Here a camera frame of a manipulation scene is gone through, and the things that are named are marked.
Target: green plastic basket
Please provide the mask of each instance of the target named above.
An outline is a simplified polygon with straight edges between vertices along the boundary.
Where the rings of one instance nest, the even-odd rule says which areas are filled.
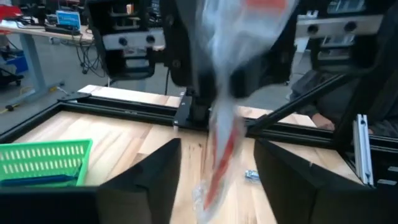
[[[91,139],[0,144],[0,180],[78,173],[77,180],[40,187],[83,185],[92,144]]]

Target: person's hand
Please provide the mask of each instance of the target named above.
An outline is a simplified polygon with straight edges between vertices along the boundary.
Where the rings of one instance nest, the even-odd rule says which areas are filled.
[[[330,131],[335,130],[335,124],[333,124],[333,122],[331,122],[328,118],[322,116],[320,113],[313,115],[311,119],[318,128]]]

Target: gray floor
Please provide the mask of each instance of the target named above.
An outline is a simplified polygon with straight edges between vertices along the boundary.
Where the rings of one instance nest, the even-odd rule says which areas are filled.
[[[17,47],[21,47],[18,35],[10,35],[9,38]],[[104,85],[107,83],[107,78],[100,78],[92,72],[86,75],[82,74],[80,63],[76,56],[76,48],[61,44],[51,45],[46,37],[34,38],[46,82],[52,83],[58,80],[64,80],[65,86],[63,88],[66,91],[76,91],[88,84]],[[310,67],[308,57],[303,57],[300,61],[295,60],[294,64],[293,76],[290,84],[299,79],[301,74],[305,73]],[[102,75],[100,69],[98,69],[97,73]],[[21,89],[23,91],[27,89],[24,87],[30,86],[29,74],[26,73],[24,75],[25,79],[22,80],[22,86],[10,85],[7,88],[0,88],[0,108],[4,108],[8,100],[19,96]],[[145,81],[146,92],[164,94],[165,78],[166,69],[163,66],[158,66],[155,75]],[[118,82],[113,85],[115,88],[128,90],[136,90],[136,86],[137,83],[133,81]],[[169,80],[169,95],[178,96],[182,90],[183,89],[178,88]],[[274,110],[287,102],[286,96],[289,93],[289,86],[267,86],[255,92],[241,104],[244,106]],[[13,112],[0,114],[0,134],[56,102],[57,98],[62,95],[64,95],[64,93],[60,91],[49,93],[39,100],[22,104]]]

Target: plastic bag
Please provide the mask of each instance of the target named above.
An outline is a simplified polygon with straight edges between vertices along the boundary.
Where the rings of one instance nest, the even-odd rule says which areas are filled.
[[[195,37],[211,58],[218,89],[209,123],[211,175],[193,193],[200,223],[208,223],[222,205],[245,134],[230,76],[272,47],[295,5],[296,0],[199,0]]]

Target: wooden surface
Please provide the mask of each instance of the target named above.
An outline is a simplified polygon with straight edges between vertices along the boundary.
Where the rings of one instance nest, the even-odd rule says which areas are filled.
[[[80,91],[95,96],[158,105],[177,107],[179,103],[179,98],[173,96],[101,86],[89,85]],[[255,108],[241,108],[241,111],[243,115],[250,118],[257,118],[269,112]],[[308,117],[297,114],[290,115],[282,122],[313,126]],[[200,177],[205,175],[202,171],[206,168],[203,167],[206,163],[202,161],[207,142],[205,133],[182,129],[177,131],[174,128],[156,124],[64,111],[36,127],[17,142],[92,138],[94,145],[91,150],[86,184],[98,185],[133,166],[175,137],[182,138],[182,162],[171,223],[196,223],[192,190],[199,184]],[[337,174],[359,182],[335,151],[275,143]],[[244,181],[244,171],[256,169],[253,147],[254,140],[246,138],[243,142],[241,164],[237,168],[238,174],[212,223],[276,223],[262,187]]]
[[[43,29],[21,29],[18,27],[14,26],[4,26],[0,25],[0,30],[8,30],[16,34],[31,34],[31,35],[40,35],[44,37],[56,37],[59,39],[64,39],[64,40],[82,40],[82,41],[92,41],[93,35],[91,34],[90,30],[87,30],[87,26],[81,26],[80,27],[80,33],[81,35],[76,35],[76,36],[71,36],[71,35],[66,35],[66,34],[57,34],[57,33],[52,33],[52,32],[46,32]]]

